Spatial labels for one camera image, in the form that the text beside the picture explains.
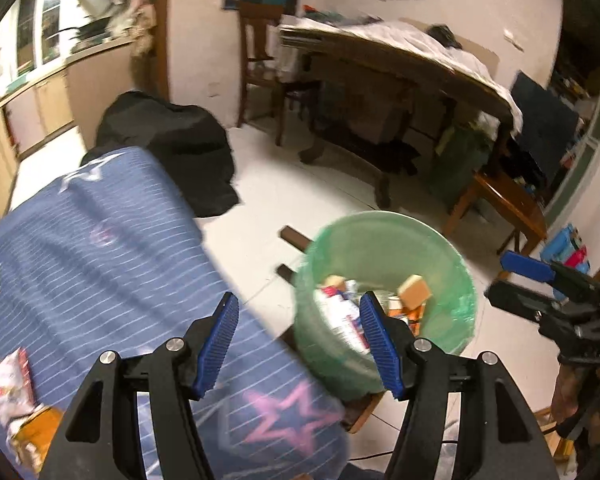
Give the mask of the alcohol wipes packet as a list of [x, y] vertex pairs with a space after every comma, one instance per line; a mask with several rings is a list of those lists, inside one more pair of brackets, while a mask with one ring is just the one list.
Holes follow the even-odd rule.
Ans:
[[334, 286], [315, 289], [313, 298], [335, 336], [359, 354], [370, 353], [361, 323], [360, 308], [355, 302]]

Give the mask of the black garment on chair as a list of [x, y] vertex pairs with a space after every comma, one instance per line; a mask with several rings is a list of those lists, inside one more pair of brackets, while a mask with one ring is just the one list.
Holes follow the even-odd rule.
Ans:
[[510, 93], [522, 114], [521, 132], [507, 143], [514, 175], [546, 188], [567, 153], [579, 116], [523, 72], [517, 73]]

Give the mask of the brown wooden stool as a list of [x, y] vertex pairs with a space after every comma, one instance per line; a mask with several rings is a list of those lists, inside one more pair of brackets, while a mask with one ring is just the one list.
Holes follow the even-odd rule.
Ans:
[[514, 242], [515, 252], [530, 256], [546, 239], [544, 214], [536, 199], [506, 174], [490, 177], [481, 171], [474, 174], [468, 187], [454, 204], [442, 229], [445, 237], [455, 231], [460, 219], [480, 198], [486, 200], [513, 227], [513, 231], [498, 248], [498, 255], [504, 252], [510, 242]]

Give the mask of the yellow snack box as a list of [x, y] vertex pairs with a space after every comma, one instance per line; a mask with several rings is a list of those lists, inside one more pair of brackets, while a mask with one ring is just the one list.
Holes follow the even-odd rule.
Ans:
[[37, 477], [64, 412], [56, 406], [39, 405], [30, 415], [12, 420], [7, 426], [7, 443], [16, 462]]

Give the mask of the black bag on floor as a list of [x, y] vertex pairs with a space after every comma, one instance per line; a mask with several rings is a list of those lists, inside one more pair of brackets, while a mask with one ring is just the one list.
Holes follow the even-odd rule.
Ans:
[[160, 162], [197, 217], [217, 217], [238, 204], [233, 151], [225, 128], [208, 110], [124, 92], [105, 110], [95, 146], [81, 162], [130, 146]]

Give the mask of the kitchen counter cabinets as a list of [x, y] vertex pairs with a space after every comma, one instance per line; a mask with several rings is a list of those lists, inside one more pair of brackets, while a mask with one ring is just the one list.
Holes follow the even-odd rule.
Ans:
[[48, 74], [0, 101], [0, 219], [8, 211], [20, 162], [76, 127], [87, 148], [106, 108], [134, 87], [132, 39], [106, 41], [69, 55]]

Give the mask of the blue and red bottles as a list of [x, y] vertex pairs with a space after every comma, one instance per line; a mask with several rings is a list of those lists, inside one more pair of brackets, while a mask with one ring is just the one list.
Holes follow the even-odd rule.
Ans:
[[540, 252], [540, 259], [545, 263], [561, 263], [583, 274], [588, 274], [591, 270], [588, 248], [580, 237], [578, 229], [571, 223], [545, 244]]

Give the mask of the kitchen window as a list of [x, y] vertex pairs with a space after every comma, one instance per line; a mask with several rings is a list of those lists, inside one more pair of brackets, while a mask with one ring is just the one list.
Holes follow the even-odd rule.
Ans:
[[61, 0], [19, 0], [17, 74], [33, 72], [60, 55]]

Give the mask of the green lined trash bucket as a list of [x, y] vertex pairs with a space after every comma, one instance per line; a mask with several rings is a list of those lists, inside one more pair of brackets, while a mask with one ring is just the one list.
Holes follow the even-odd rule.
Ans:
[[[412, 274], [425, 279], [432, 297], [407, 312], [396, 292]], [[475, 333], [477, 292], [463, 257], [435, 229], [404, 214], [359, 212], [325, 226], [306, 248], [292, 284], [292, 329], [301, 359], [343, 401], [384, 386], [372, 355], [353, 351], [329, 329], [315, 289], [334, 286], [358, 306], [371, 290], [388, 315], [456, 356]]]

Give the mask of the dark wooden dining table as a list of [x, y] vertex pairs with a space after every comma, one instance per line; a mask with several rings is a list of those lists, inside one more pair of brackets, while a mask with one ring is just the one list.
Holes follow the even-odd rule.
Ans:
[[314, 140], [300, 152], [300, 162], [312, 164], [329, 145], [362, 158], [379, 174], [377, 206], [390, 208], [389, 179], [406, 162], [404, 134], [412, 124], [416, 94], [426, 91], [443, 100], [446, 122], [452, 122], [458, 104], [498, 120], [486, 163], [486, 172], [494, 174], [513, 133], [513, 115], [485, 84], [414, 54], [328, 32], [284, 32], [279, 43], [298, 56], [300, 78], [321, 83], [309, 109]]

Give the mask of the yellow sponge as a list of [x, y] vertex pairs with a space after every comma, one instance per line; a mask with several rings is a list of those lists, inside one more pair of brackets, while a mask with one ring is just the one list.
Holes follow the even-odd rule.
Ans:
[[432, 292], [425, 279], [419, 274], [409, 276], [396, 292], [402, 307], [407, 312], [418, 309], [432, 297]]

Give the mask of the dark wooden chair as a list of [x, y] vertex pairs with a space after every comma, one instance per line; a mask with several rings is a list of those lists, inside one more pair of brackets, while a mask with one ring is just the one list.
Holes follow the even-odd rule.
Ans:
[[273, 62], [276, 57], [268, 52], [270, 29], [282, 20], [284, 7], [274, 4], [236, 1], [239, 27], [240, 85], [236, 126], [246, 120], [248, 88], [260, 87], [271, 91], [270, 115], [277, 117], [275, 145], [281, 146], [286, 126], [286, 104], [300, 104], [300, 113], [312, 107], [321, 83], [301, 77], [291, 80], [279, 76]]

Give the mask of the white cloth on table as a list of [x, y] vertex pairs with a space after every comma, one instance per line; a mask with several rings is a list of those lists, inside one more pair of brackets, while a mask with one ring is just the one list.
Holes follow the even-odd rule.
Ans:
[[521, 133], [524, 125], [522, 111], [515, 103], [510, 91], [492, 78], [489, 67], [472, 52], [445, 47], [440, 41], [411, 23], [379, 21], [368, 24], [341, 25], [321, 23], [312, 18], [296, 18], [291, 23], [283, 23], [278, 26], [279, 40], [283, 40], [284, 32], [291, 32], [294, 35], [297, 35], [298, 32], [328, 32], [331, 35], [363, 39], [414, 54], [416, 58], [434, 62], [454, 73], [468, 76], [480, 84], [485, 84], [504, 99], [513, 115], [512, 137]]

